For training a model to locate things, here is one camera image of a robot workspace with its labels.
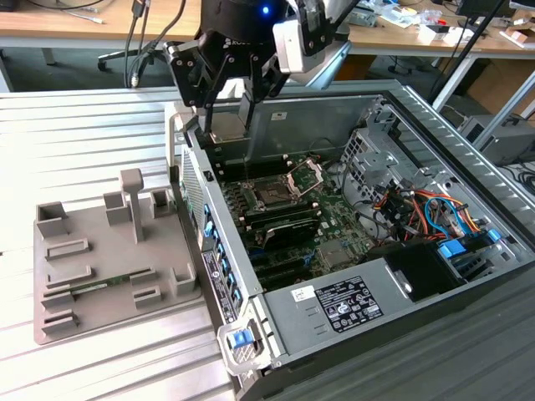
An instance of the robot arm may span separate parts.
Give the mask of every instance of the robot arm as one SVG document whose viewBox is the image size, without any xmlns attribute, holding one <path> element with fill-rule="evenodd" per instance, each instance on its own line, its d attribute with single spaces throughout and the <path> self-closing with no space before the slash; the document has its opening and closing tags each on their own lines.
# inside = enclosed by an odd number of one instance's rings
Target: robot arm
<svg viewBox="0 0 535 401">
<path fill-rule="evenodd" d="M 325 48 L 358 2 L 202 0 L 196 40 L 164 46 L 185 105 L 211 114 L 217 94 L 232 78 L 247 78 L 253 104 L 277 96 L 290 74 L 324 62 Z"/>
</svg>

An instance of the gray floor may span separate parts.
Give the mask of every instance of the gray floor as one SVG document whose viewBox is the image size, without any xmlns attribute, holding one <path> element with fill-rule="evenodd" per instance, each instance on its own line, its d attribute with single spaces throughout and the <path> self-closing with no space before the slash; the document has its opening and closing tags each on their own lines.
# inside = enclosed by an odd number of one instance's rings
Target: gray floor
<svg viewBox="0 0 535 401">
<path fill-rule="evenodd" d="M 97 58 L 113 50 L 58 48 L 53 50 L 56 65 L 47 65 L 38 48 L 6 48 L 4 60 L 16 92 L 39 90 L 81 90 L 123 88 L 123 62 L 108 62 L 109 71 L 97 69 Z M 170 86 L 167 66 L 155 61 L 143 76 L 144 87 Z"/>
<path fill-rule="evenodd" d="M 80 90 L 80 89 L 118 89 L 123 87 L 123 59 L 109 61 L 107 72 L 97 69 L 97 58 L 112 50 L 88 50 L 59 48 L 53 51 L 56 65 L 49 66 L 44 62 L 38 48 L 7 48 L 4 60 L 9 77 L 16 92 L 41 90 Z M 393 74 L 388 67 L 394 65 L 393 58 L 379 56 L 369 70 L 370 79 L 397 79 L 408 84 L 423 97 L 427 97 L 431 87 L 440 75 L 431 67 L 430 59 L 398 58 L 399 66 Z M 142 87 L 158 87 L 173 85 L 167 66 L 155 61 L 148 66 L 141 80 Z M 448 104 L 465 115 L 488 114 L 477 102 L 467 96 L 452 96 Z M 444 108 L 443 115 L 455 126 L 463 118 Z"/>
</svg>

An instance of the blue tab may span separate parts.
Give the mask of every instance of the blue tab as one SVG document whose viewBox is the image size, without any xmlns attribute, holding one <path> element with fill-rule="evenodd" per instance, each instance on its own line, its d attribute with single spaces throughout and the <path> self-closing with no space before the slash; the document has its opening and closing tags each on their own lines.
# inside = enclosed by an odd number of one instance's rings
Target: blue tab
<svg viewBox="0 0 535 401">
<path fill-rule="evenodd" d="M 240 290 L 235 289 L 234 290 L 234 299 L 236 300 L 236 303 L 239 305 L 242 301 L 242 294 L 240 294 Z"/>
<path fill-rule="evenodd" d="M 211 236 L 212 232 L 214 231 L 214 222 L 208 221 L 206 224 L 206 227 L 204 227 L 204 236 L 207 238 Z"/>
<path fill-rule="evenodd" d="M 494 242 L 498 242 L 502 239 L 502 234 L 500 234 L 497 230 L 495 230 L 494 228 L 492 228 L 491 230 L 488 231 L 488 236 L 491 238 L 491 240 L 493 240 Z"/>
<path fill-rule="evenodd" d="M 231 268 L 231 265 L 230 263 L 228 262 L 228 259 L 226 259 L 225 257 L 223 258 L 222 262 L 221 262 L 222 266 L 223 266 L 223 274 L 227 274 L 228 271 L 230 270 Z"/>
<path fill-rule="evenodd" d="M 228 275 L 227 285 L 232 289 L 234 285 L 236 284 L 236 279 L 234 278 L 234 275 L 231 273 Z"/>
<path fill-rule="evenodd" d="M 252 335 L 251 330 L 245 329 L 230 335 L 229 342 L 232 349 L 245 347 L 246 345 L 254 343 L 254 336 Z"/>
<path fill-rule="evenodd" d="M 225 248 L 223 247 L 223 244 L 217 246 L 217 253 L 219 254 L 219 257 L 225 256 Z"/>
<path fill-rule="evenodd" d="M 439 249 L 441 250 L 442 255 L 448 259 L 466 252 L 466 248 L 459 242 L 459 240 L 444 242 Z"/>
</svg>

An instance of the warning label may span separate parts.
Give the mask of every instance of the warning label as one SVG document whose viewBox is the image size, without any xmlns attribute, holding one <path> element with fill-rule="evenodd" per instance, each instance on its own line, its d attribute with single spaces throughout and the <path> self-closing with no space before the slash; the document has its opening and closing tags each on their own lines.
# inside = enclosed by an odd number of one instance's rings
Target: warning label
<svg viewBox="0 0 535 401">
<path fill-rule="evenodd" d="M 335 332 L 344 332 L 383 316 L 361 276 L 319 288 L 316 297 Z"/>
</svg>

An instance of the wooden desk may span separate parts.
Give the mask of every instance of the wooden desk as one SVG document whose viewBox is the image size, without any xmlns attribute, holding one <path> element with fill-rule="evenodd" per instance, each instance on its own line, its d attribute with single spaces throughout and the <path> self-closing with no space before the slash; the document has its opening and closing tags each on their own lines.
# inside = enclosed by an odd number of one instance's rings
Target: wooden desk
<svg viewBox="0 0 535 401">
<path fill-rule="evenodd" d="M 35 0 L 43 4 L 53 4 L 51 0 Z M 71 0 L 80 4 L 82 0 Z M 0 48 L 116 48 L 124 47 L 132 14 L 132 0 L 106 0 L 99 4 L 100 18 L 104 24 L 92 23 L 71 15 L 37 8 L 22 0 L 20 9 L 15 13 L 0 13 Z M 145 37 L 155 38 L 165 25 L 173 19 L 179 7 L 179 0 L 154 0 L 150 8 L 149 21 Z M 413 6 L 421 11 L 439 9 L 450 25 L 457 25 L 459 17 L 443 6 L 437 6 L 430 0 Z M 175 27 L 166 35 L 166 40 L 187 41 L 193 38 L 199 28 L 201 0 L 187 0 L 184 14 Z M 140 36 L 140 25 L 135 31 L 134 42 Z M 523 50 L 499 35 L 499 29 L 490 28 L 491 35 L 482 38 L 476 44 L 472 54 L 460 67 L 458 74 L 451 81 L 444 96 L 439 97 L 438 104 L 446 102 L 462 77 L 477 58 L 535 58 L 535 50 Z M 417 27 L 402 29 L 382 19 L 377 28 L 351 26 L 349 39 L 353 43 L 352 54 L 373 55 L 413 55 L 426 57 L 450 57 L 453 46 L 443 42 L 427 45 L 417 40 Z M 0 74 L 0 92 L 2 75 Z"/>
</svg>

